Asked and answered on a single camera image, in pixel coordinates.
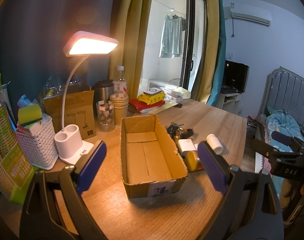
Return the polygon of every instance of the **cabinet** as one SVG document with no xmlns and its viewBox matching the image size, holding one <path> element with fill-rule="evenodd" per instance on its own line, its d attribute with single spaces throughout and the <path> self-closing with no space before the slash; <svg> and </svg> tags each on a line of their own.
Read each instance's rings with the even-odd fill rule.
<svg viewBox="0 0 304 240">
<path fill-rule="evenodd" d="M 241 100 L 241 97 L 242 94 L 240 93 L 221 93 L 216 107 L 233 114 L 238 114 L 239 101 Z"/>
</svg>

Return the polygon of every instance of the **glass door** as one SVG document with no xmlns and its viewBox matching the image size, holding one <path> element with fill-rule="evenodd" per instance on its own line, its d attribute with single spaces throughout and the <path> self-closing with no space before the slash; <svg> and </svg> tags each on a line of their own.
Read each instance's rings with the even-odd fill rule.
<svg viewBox="0 0 304 240">
<path fill-rule="evenodd" d="M 195 20 L 194 20 L 194 39 L 192 49 L 192 62 L 189 71 L 189 79 L 185 86 L 191 92 L 202 62 L 205 51 L 205 30 L 206 30 L 206 2 L 205 0 L 195 0 Z"/>
<path fill-rule="evenodd" d="M 138 94 L 152 87 L 179 85 L 187 47 L 187 0 L 152 0 Z"/>
<path fill-rule="evenodd" d="M 152 0 L 138 95 L 194 83 L 204 54 L 205 0 Z"/>
</svg>

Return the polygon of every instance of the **glass jar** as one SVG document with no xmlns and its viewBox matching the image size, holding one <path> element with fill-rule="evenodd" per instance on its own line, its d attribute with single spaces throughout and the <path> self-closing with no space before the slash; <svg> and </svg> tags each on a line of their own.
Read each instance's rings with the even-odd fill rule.
<svg viewBox="0 0 304 240">
<path fill-rule="evenodd" d="M 102 132 L 110 132 L 115 128 L 114 104 L 111 101 L 98 101 L 96 103 L 98 128 Z"/>
</svg>

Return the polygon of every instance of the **sponge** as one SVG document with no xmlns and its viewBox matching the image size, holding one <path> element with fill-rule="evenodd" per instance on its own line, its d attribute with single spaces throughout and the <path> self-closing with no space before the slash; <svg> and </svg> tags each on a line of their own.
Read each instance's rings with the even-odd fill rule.
<svg viewBox="0 0 304 240">
<path fill-rule="evenodd" d="M 21 126 L 42 120 L 42 110 L 38 104 L 18 109 L 18 121 Z"/>
</svg>

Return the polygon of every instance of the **desk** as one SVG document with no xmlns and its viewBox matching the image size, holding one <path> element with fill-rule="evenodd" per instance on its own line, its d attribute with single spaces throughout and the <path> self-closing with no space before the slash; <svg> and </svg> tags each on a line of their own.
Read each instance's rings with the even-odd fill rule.
<svg viewBox="0 0 304 240">
<path fill-rule="evenodd" d="M 214 133 L 225 146 L 224 158 L 241 165 L 246 119 L 193 100 L 185 100 L 182 108 L 171 107 L 157 114 L 162 124 L 184 123 L 193 128 L 195 143 Z M 107 145 L 106 158 L 95 179 L 82 198 L 94 220 L 109 239 L 195 239 L 209 221 L 221 200 L 204 171 L 190 173 L 179 192 L 165 196 L 127 198 L 121 178 L 120 127 L 111 132 L 97 132 L 88 139 Z M 58 205 L 67 228 L 76 233 L 60 191 Z"/>
</svg>

